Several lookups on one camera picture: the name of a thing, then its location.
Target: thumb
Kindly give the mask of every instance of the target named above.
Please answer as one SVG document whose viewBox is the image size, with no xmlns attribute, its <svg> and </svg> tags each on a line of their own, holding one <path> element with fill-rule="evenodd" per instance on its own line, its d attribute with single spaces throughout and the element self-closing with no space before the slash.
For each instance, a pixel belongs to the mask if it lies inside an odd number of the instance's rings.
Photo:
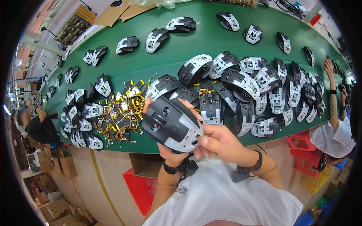
<svg viewBox="0 0 362 226">
<path fill-rule="evenodd" d="M 222 149 L 221 143 L 212 137 L 202 136 L 198 139 L 198 141 L 201 146 L 203 146 L 204 148 L 206 148 L 211 152 L 218 153 Z"/>
</svg>

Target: cardboard sheet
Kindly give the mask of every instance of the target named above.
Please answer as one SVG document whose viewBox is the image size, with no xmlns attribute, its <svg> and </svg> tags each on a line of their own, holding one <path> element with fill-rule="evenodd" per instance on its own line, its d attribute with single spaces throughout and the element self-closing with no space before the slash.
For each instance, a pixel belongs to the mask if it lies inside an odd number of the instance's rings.
<svg viewBox="0 0 362 226">
<path fill-rule="evenodd" d="M 94 24 L 112 27 L 123 12 L 129 7 L 129 0 L 124 0 L 123 4 L 116 7 L 107 7 L 94 21 Z"/>
<path fill-rule="evenodd" d="M 128 9 L 122 14 L 122 22 L 125 22 L 126 20 L 137 16 L 138 14 L 141 14 L 143 12 L 146 12 L 150 9 L 153 9 L 157 6 L 152 5 L 152 6 L 139 6 L 139 5 L 130 5 L 128 7 Z"/>
</svg>

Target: floor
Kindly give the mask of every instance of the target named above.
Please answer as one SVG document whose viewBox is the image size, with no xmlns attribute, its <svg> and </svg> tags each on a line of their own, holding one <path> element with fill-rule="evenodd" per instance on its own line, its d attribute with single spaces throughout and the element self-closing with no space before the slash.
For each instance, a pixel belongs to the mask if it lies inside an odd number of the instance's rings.
<svg viewBox="0 0 362 226">
<path fill-rule="evenodd" d="M 295 176 L 292 176 L 294 158 L 290 155 L 285 139 L 258 145 L 275 159 L 284 188 L 303 203 L 304 210 L 323 196 L 330 179 L 313 196 L 305 191 L 299 185 L 302 174 L 296 171 Z M 259 146 L 250 145 L 248 148 L 263 151 Z M 104 226 L 141 224 L 143 216 L 122 177 L 122 173 L 131 168 L 128 153 L 107 150 L 97 152 L 74 146 L 69 146 L 67 152 L 73 157 L 77 177 L 67 180 L 55 172 L 51 172 L 51 176 L 70 203 L 87 208 L 94 219 Z M 336 176 L 338 172 L 333 167 L 332 175 Z"/>
</svg>

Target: worker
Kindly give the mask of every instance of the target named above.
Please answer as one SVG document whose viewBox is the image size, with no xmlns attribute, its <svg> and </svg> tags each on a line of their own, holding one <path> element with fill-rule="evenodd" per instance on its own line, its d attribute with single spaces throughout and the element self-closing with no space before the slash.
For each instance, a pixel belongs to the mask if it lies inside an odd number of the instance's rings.
<svg viewBox="0 0 362 226">
<path fill-rule="evenodd" d="M 58 120 L 51 119 L 40 106 L 34 106 L 27 103 L 28 108 L 21 108 L 17 114 L 17 122 L 25 128 L 28 135 L 35 141 L 41 144 L 55 144 L 61 146 L 58 128 Z M 30 119 L 31 111 L 34 111 L 38 116 Z"/>
<path fill-rule="evenodd" d="M 146 101 L 144 112 L 152 101 Z M 183 101 L 202 120 L 193 106 Z M 142 224 L 167 226 L 241 226 L 288 225 L 295 223 L 303 204 L 283 190 L 283 183 L 274 159 L 245 148 L 224 125 L 202 125 L 204 136 L 198 137 L 194 150 L 197 171 L 181 180 L 182 173 L 168 174 L 161 167 L 157 189 Z M 188 153 L 175 154 L 158 144 L 164 163 L 176 168 Z M 236 166 L 249 167 L 256 177 L 232 181 Z"/>
<path fill-rule="evenodd" d="M 347 117 L 347 91 L 344 85 L 341 92 L 341 105 L 337 104 L 336 84 L 334 82 L 333 65 L 331 60 L 323 61 L 323 68 L 327 72 L 331 84 L 329 121 L 309 130 L 310 141 L 327 156 L 329 164 L 333 165 L 353 154 L 356 143 L 352 139 L 351 124 Z M 338 119 L 338 107 L 342 109 L 342 120 Z"/>
</svg>

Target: white t-shirt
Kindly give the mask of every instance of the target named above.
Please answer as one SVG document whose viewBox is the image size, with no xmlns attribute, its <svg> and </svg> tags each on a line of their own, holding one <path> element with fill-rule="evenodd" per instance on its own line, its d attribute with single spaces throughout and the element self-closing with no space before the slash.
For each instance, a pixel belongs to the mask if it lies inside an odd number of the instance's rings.
<svg viewBox="0 0 362 226">
<path fill-rule="evenodd" d="M 179 183 L 144 226 L 201 226 L 217 220 L 292 226 L 303 209 L 292 194 L 257 177 L 234 183 L 236 164 L 206 158 L 197 165 L 195 174 Z"/>
<path fill-rule="evenodd" d="M 324 153 L 342 158 L 349 154 L 356 145 L 352 139 L 351 124 L 348 117 L 340 120 L 337 131 L 327 122 L 309 130 L 310 141 Z"/>
</svg>

